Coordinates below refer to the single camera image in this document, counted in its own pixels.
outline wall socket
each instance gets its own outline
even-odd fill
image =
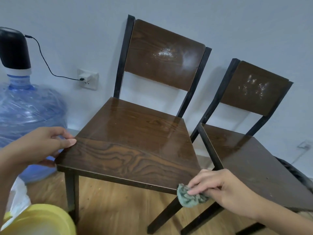
[[[84,70],[84,69],[77,69],[77,78],[85,79],[84,81],[79,82],[81,87],[91,89],[91,90],[98,89],[99,73]]]

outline chair seat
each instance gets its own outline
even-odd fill
[[[200,170],[185,122],[111,97],[57,158],[58,170],[176,194]]]
[[[268,200],[291,209],[313,210],[311,192],[256,138],[211,125],[201,127],[212,146],[210,157],[215,167],[222,164]]]

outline fingernail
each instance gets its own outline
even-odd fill
[[[68,139],[68,141],[70,142],[70,145],[69,145],[69,147],[70,147],[70,146],[73,146],[77,140],[75,138],[70,138],[70,139]]]

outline black cable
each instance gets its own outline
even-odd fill
[[[47,62],[46,62],[44,56],[42,55],[41,48],[40,48],[40,44],[39,44],[39,42],[37,41],[37,39],[35,39],[33,36],[30,36],[30,35],[24,35],[24,36],[25,36],[26,38],[30,38],[30,39],[36,40],[36,42],[37,42],[37,44],[38,44],[38,47],[39,47],[39,51],[40,51],[41,57],[44,59],[44,62],[46,63],[46,65],[47,65],[49,71],[51,72],[51,70],[50,70],[50,68],[49,68],[49,65],[47,64]],[[54,75],[52,72],[51,72],[51,74],[52,74],[53,76],[56,76],[56,77],[63,77],[63,76]],[[63,78],[67,78],[67,79],[71,79],[71,80],[75,80],[75,81],[83,81],[83,80],[84,80],[84,78],[80,78],[80,79],[73,79],[73,78],[69,78],[69,77],[63,77]]]

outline green rag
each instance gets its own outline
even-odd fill
[[[190,190],[190,188],[185,186],[184,184],[178,185],[177,197],[178,197],[180,204],[183,207],[191,208],[198,204],[205,203],[209,200],[208,196],[205,196],[204,194],[201,194],[201,193],[191,196],[187,193],[188,190]]]

